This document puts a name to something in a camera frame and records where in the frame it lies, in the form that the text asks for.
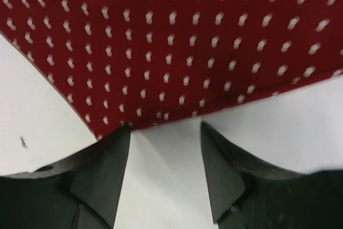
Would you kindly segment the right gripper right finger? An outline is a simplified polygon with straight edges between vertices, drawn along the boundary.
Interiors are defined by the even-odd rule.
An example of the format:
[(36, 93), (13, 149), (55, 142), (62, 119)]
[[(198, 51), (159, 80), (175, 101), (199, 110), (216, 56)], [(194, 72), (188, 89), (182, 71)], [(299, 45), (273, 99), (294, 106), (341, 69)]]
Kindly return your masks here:
[(212, 219), (219, 228), (342, 228), (342, 170), (310, 174), (266, 162), (200, 125)]

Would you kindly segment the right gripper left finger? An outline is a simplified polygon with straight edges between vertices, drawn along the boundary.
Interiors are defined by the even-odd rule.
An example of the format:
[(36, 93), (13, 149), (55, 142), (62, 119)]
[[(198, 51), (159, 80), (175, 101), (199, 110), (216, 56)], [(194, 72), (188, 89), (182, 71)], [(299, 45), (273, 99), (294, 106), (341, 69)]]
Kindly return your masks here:
[(34, 172), (1, 177), (1, 228), (113, 228), (131, 127)]

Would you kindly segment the red polka dot skirt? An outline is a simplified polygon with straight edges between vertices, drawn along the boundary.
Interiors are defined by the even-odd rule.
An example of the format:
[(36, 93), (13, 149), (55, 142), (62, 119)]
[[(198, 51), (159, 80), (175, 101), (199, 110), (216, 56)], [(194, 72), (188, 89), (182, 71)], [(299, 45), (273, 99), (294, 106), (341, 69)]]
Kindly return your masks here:
[(342, 73), (342, 0), (1, 0), (1, 33), (98, 137)]

